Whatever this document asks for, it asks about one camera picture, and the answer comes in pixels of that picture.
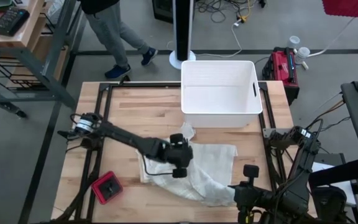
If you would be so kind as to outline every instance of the red object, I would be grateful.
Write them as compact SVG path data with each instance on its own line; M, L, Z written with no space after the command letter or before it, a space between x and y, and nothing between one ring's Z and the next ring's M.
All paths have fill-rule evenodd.
M293 50L288 47L275 47L262 70L262 78L264 80L281 80L288 104L291 105L298 98L299 94Z
M122 186L114 173L109 171L93 182L92 190L100 204L104 205L122 192Z
M358 0L323 0L323 6L327 15L358 17Z
M296 78L294 54L290 52L290 59L284 51L272 53L274 80L281 80L285 86L298 87L298 80Z

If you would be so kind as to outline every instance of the black jacket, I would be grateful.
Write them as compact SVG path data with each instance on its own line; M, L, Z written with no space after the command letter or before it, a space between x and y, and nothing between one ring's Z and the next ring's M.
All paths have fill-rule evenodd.
M77 0L81 1L82 10L86 14L95 14L116 4L119 0Z

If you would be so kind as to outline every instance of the red tool case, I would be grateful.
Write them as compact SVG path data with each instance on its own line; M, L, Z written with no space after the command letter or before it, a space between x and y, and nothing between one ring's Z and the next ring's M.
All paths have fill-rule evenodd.
M262 70L262 77L263 80L281 80L283 82L289 105L298 98L298 77L292 49L275 47Z

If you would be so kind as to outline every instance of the tower fan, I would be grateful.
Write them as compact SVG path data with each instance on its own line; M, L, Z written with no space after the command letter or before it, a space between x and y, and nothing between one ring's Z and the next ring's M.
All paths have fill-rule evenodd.
M194 5L194 0L172 2L175 50L169 55L169 62L176 69L181 69L181 63L186 60L196 60L196 55L190 51Z

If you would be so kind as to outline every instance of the person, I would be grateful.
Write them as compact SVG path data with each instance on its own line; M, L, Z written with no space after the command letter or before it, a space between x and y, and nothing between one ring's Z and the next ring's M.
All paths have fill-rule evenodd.
M143 66L150 64L158 54L158 50L149 47L127 24L121 21L119 0L77 1L81 2L82 10L99 41L116 59L115 66L104 74L106 78L117 78L131 71L121 38L143 55L141 61Z

